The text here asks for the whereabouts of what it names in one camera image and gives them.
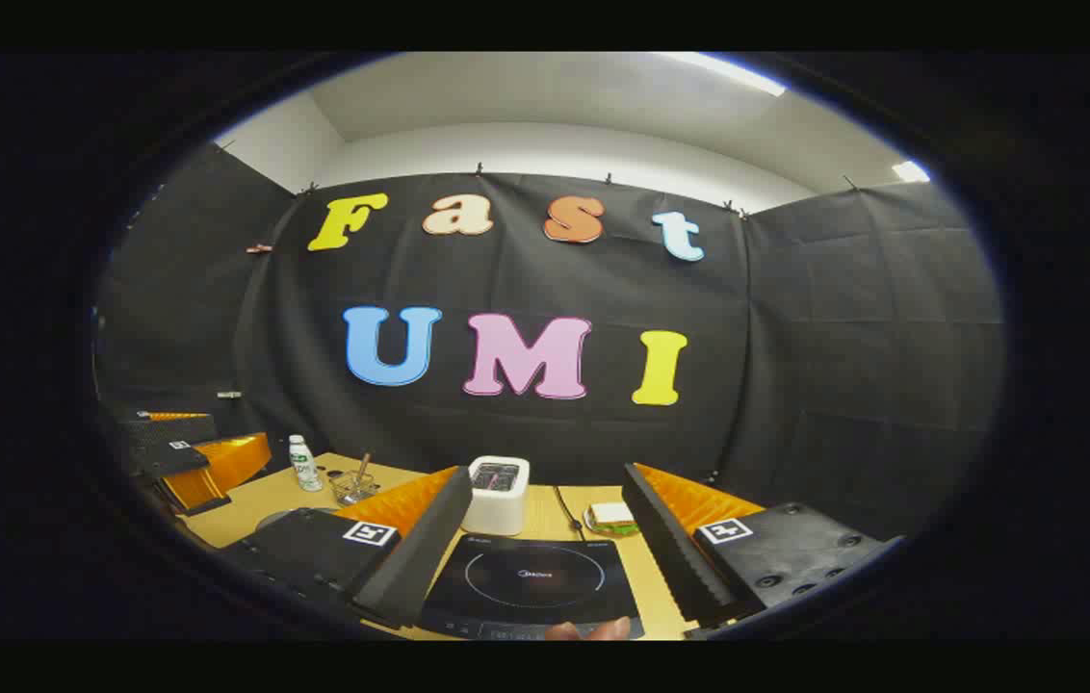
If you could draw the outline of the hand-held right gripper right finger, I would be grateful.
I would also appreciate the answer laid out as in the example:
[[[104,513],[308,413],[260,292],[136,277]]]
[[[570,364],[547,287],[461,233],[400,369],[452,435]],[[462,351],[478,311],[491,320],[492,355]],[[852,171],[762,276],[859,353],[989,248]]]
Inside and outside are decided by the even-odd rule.
[[[901,536],[879,540],[803,501],[761,507],[629,462],[623,502],[686,620],[727,627],[852,578]]]

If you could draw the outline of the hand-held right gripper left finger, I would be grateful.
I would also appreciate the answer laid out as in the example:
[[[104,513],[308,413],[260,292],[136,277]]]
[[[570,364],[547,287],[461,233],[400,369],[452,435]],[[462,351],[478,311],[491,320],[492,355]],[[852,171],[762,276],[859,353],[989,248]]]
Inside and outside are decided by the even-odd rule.
[[[290,510],[218,558],[329,622],[413,627],[471,500],[469,471],[445,469],[339,510]]]

